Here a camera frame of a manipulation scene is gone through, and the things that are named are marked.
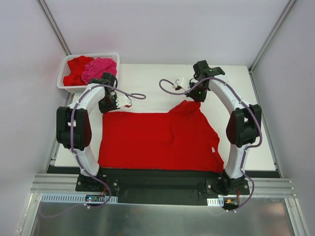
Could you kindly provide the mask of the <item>white plastic basket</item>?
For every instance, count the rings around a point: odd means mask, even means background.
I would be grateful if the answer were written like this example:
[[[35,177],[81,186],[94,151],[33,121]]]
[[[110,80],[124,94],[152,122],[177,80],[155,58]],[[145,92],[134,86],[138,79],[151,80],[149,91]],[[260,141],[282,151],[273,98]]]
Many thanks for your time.
[[[80,56],[85,56],[85,57],[92,57],[93,59],[97,58],[107,58],[107,59],[112,59],[116,64],[116,69],[119,72],[119,67],[120,67],[120,56],[117,53],[94,53],[94,54],[76,54],[76,55],[69,55],[66,56],[60,66],[60,72],[57,78],[57,87],[60,89],[65,89],[69,93],[82,93],[86,89],[86,85],[79,85],[79,86],[68,86],[64,84],[64,78],[66,76],[69,76],[71,74],[71,69],[68,66],[68,62],[72,59],[76,59]]]

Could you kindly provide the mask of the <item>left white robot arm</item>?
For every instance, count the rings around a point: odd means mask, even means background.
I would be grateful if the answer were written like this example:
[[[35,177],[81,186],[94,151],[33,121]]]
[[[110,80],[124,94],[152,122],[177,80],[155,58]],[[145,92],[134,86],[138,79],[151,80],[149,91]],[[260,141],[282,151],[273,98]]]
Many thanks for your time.
[[[85,91],[67,107],[57,109],[57,142],[68,149],[75,157],[80,174],[88,178],[87,186],[99,191],[104,186],[104,179],[98,175],[99,164],[90,144],[92,128],[89,114],[98,106],[105,114],[117,109],[117,78],[111,73],[103,73],[100,79],[91,79]]]

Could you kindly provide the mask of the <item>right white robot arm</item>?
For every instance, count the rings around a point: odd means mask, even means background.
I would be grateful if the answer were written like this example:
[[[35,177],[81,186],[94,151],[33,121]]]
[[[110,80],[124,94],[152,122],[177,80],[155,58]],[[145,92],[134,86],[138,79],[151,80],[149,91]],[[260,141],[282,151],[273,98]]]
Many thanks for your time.
[[[230,114],[226,136],[230,142],[228,162],[221,178],[211,189],[221,195],[233,194],[245,181],[245,162],[250,148],[262,143],[259,105],[251,105],[224,78],[220,67],[211,68],[206,60],[193,65],[194,75],[188,81],[187,97],[195,102],[204,102],[207,92],[213,92]]]

